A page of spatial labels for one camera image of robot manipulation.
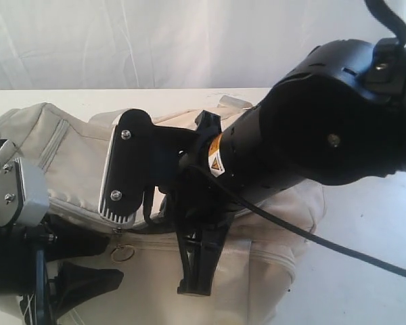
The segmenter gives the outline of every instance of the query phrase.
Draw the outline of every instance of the white fabric backdrop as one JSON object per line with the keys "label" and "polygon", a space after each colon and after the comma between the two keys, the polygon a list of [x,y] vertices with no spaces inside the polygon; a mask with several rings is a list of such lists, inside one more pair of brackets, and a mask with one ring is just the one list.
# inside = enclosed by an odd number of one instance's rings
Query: white fabric backdrop
{"label": "white fabric backdrop", "polygon": [[388,35],[363,0],[0,0],[0,89],[270,87],[316,45]]}

